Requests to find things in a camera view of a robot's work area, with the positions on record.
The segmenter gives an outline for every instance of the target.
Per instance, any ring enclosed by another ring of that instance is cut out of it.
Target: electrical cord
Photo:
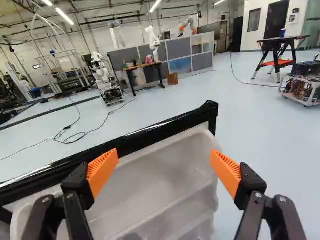
[[[271,85],[263,85],[263,84],[256,84],[256,83],[250,83],[250,82],[243,82],[241,80],[239,80],[236,75],[235,75],[235,71],[234,71],[234,65],[233,65],[233,61],[232,61],[232,52],[230,51],[230,63],[231,63],[231,71],[232,71],[232,75],[234,77],[234,79],[236,79],[239,83],[245,84],[245,85],[252,85],[252,86],[259,86],[259,87],[266,87],[266,88],[278,88],[278,86],[271,86]]]
[[[68,137],[67,139],[65,139],[64,141],[60,141],[60,140],[58,140],[58,139],[61,138],[61,137],[66,133],[66,131],[69,130],[69,129],[72,127],[72,125],[66,126],[63,130],[61,130],[61,131],[53,138],[53,140],[54,140],[55,142],[58,142],[58,143],[61,143],[61,144],[66,144],[66,145],[68,145],[68,144],[73,144],[73,143],[76,143],[76,142],[78,142],[79,140],[83,139],[86,135],[88,135],[88,134],[90,134],[90,133],[92,133],[92,132],[98,131],[99,129],[101,129],[101,128],[105,125],[105,123],[106,123],[107,120],[109,119],[109,116],[113,115],[115,112],[119,111],[120,109],[122,109],[122,108],[124,108],[126,105],[128,105],[129,103],[132,103],[133,101],[136,100],[135,97],[133,97],[133,96],[130,96],[130,97],[132,98],[131,101],[128,101],[127,103],[123,104],[121,107],[117,108],[116,110],[110,111],[110,112],[106,115],[106,118],[104,119],[104,121],[103,121],[103,123],[101,124],[101,126],[99,126],[98,128],[93,129],[93,130],[90,130],[90,131],[88,131],[88,132],[84,132],[84,131],[78,132],[78,133],[76,133],[76,134],[74,134],[74,135],[72,135],[72,136],[69,136],[69,137]],[[68,140],[70,140],[70,139],[72,139],[72,138],[74,138],[74,137],[76,137],[76,136],[78,136],[78,135],[80,135],[80,137],[77,138],[76,140],[74,140],[74,141],[68,141]]]
[[[50,141],[50,140],[53,140],[53,141],[55,141],[55,142],[58,142],[58,143],[61,143],[61,144],[65,144],[65,145],[73,144],[73,143],[79,141],[80,139],[83,139],[86,135],[88,135],[88,134],[90,134],[90,133],[92,133],[92,132],[95,132],[95,131],[98,131],[99,129],[101,129],[101,128],[105,125],[105,123],[107,122],[109,116],[113,115],[115,112],[119,111],[120,109],[122,109],[122,108],[124,108],[126,105],[128,105],[129,103],[132,103],[133,101],[136,100],[135,97],[133,97],[133,96],[130,96],[130,97],[132,98],[131,101],[123,104],[121,107],[117,108],[116,110],[110,111],[110,112],[107,114],[106,118],[104,119],[102,125],[99,126],[98,128],[93,129],[93,130],[90,130],[90,131],[88,131],[88,132],[84,132],[84,131],[83,131],[83,132],[78,132],[78,133],[76,133],[76,134],[68,137],[68,138],[65,139],[64,141],[60,141],[59,138],[61,138],[61,137],[66,133],[67,130],[71,129],[71,127],[72,127],[73,125],[75,125],[77,122],[79,122],[80,119],[81,119],[81,113],[80,113],[80,111],[79,111],[78,106],[75,104],[75,102],[72,100],[72,98],[69,97],[70,100],[74,103],[74,106],[76,107],[76,109],[77,109],[77,111],[78,111],[78,118],[77,118],[77,120],[76,120],[74,123],[72,123],[72,124],[69,125],[69,126],[66,126],[66,127],[65,127],[63,130],[61,130],[54,138],[48,138],[48,139],[45,139],[45,140],[43,140],[43,141],[41,141],[41,142],[38,142],[38,143],[36,143],[36,144],[34,144],[34,145],[25,147],[25,148],[23,148],[23,149],[15,152],[15,153],[9,155],[9,156],[6,156],[6,157],[0,159],[0,162],[3,161],[3,160],[5,160],[5,159],[8,159],[8,158],[10,158],[10,157],[12,157],[12,156],[14,156],[14,155],[16,155],[16,154],[18,154],[18,153],[21,153],[21,152],[23,152],[24,150],[31,149],[31,148],[33,148],[33,147],[35,147],[35,146],[38,146],[38,145],[40,145],[40,144],[42,144],[42,143],[44,143],[44,142],[46,142],[46,141]],[[75,136],[78,136],[78,135],[82,135],[82,136],[79,137],[79,138],[77,138],[77,139],[74,140],[74,141],[68,141],[69,139],[72,139],[72,138],[74,138]]]

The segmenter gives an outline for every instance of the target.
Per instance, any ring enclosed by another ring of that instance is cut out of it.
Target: pink object
[[[154,61],[152,55],[148,55],[145,57],[145,63],[146,64],[151,64]]]

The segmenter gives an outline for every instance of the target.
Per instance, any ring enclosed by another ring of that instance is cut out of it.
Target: wooden desk
[[[134,76],[133,76],[133,73],[132,71],[134,70],[137,70],[139,68],[145,68],[145,67],[152,67],[152,66],[155,66],[156,69],[158,70],[158,76],[159,76],[159,81],[160,81],[160,84],[159,86],[163,89],[165,89],[166,87],[164,86],[164,83],[162,81],[162,74],[161,74],[161,65],[162,65],[162,62],[153,62],[153,63],[150,63],[150,64],[142,64],[142,65],[137,65],[137,66],[131,66],[131,67],[128,67],[128,68],[124,68],[123,71],[125,71],[128,75],[128,78],[129,78],[129,82],[130,82],[130,86],[131,86],[131,90],[132,90],[132,93],[133,93],[133,96],[136,97],[136,91],[134,89],[134,85],[133,85],[133,81],[134,81]]]

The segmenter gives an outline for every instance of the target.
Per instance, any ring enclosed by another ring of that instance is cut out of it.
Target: black sawhorse
[[[273,69],[275,69],[277,84],[280,83],[280,69],[285,68],[287,66],[293,65],[295,68],[297,66],[297,56],[296,56],[296,48],[295,48],[295,40],[303,40],[299,46],[304,42],[304,40],[309,37],[306,36],[286,36],[286,37],[274,37],[269,39],[263,39],[257,41],[260,44],[260,47],[263,52],[263,57],[256,68],[253,77],[251,80],[256,78],[258,71],[266,66],[273,66],[269,74],[272,73]],[[292,60],[282,60],[281,57],[285,53],[288,47],[291,47],[292,52]],[[265,62],[269,52],[273,52],[273,61]]]

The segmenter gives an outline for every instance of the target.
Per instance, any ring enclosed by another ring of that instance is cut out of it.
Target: blue container
[[[281,29],[281,33],[280,33],[280,37],[281,37],[281,38],[284,38],[285,35],[286,35],[286,29],[285,29],[285,28],[282,28],[282,29]]]

